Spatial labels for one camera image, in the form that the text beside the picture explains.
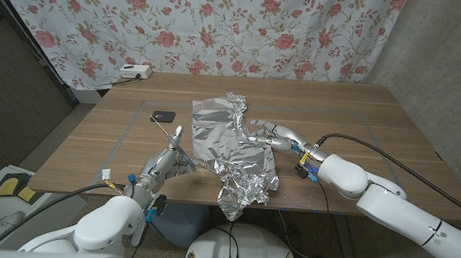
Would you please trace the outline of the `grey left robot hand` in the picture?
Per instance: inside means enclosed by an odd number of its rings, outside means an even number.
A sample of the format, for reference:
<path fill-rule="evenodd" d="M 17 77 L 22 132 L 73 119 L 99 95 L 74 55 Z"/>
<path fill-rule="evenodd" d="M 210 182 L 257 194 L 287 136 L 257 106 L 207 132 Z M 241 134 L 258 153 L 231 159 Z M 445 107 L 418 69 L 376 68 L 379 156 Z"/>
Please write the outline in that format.
<path fill-rule="evenodd" d="M 164 182 L 181 174 L 196 170 L 195 162 L 180 145 L 183 127 L 179 125 L 172 135 L 167 134 L 168 146 L 150 158 L 137 176 L 136 182 L 126 189 L 125 196 L 135 200 L 143 210 L 155 202 Z"/>

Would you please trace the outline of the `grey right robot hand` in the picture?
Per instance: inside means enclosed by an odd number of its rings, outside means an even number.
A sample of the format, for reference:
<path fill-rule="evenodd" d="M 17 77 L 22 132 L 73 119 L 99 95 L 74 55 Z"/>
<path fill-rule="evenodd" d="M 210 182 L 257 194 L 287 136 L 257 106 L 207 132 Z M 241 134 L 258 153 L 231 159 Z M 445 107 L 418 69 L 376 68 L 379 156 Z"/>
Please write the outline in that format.
<path fill-rule="evenodd" d="M 252 120 L 249 123 L 257 127 L 247 138 L 250 144 L 269 145 L 277 151 L 289 151 L 301 159 L 305 158 L 305 163 L 322 163 L 328 157 L 328 153 L 322 151 L 319 145 L 312 145 L 286 126 L 261 120 Z"/>

